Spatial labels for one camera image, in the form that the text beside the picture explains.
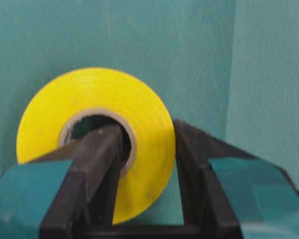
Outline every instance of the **tape roll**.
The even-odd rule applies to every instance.
[[[119,181],[113,223],[146,210],[171,176],[175,135],[167,109],[146,84],[123,72],[86,68],[61,75],[43,87],[27,106],[17,134],[19,163],[57,149],[75,119],[114,118],[127,131],[131,153]]]

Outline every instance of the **textured fabric background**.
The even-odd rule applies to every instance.
[[[299,186],[299,1],[0,0],[0,175],[27,103],[82,67],[138,77],[173,118],[286,166]],[[176,170],[133,222],[182,223]]]
[[[226,140],[299,187],[299,0],[237,1]]]

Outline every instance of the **clamp jaw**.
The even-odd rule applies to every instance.
[[[182,121],[173,123],[184,225],[112,225],[124,144],[120,127],[108,125],[33,161],[73,161],[41,222],[39,238],[244,238],[242,220],[210,159],[236,157],[248,164],[256,157]],[[271,167],[299,197],[287,173]]]

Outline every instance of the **teal clamp pad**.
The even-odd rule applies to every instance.
[[[10,168],[0,179],[0,239],[39,238],[39,229],[71,160]]]
[[[299,197],[278,168],[260,159],[208,161],[245,239],[299,239]]]

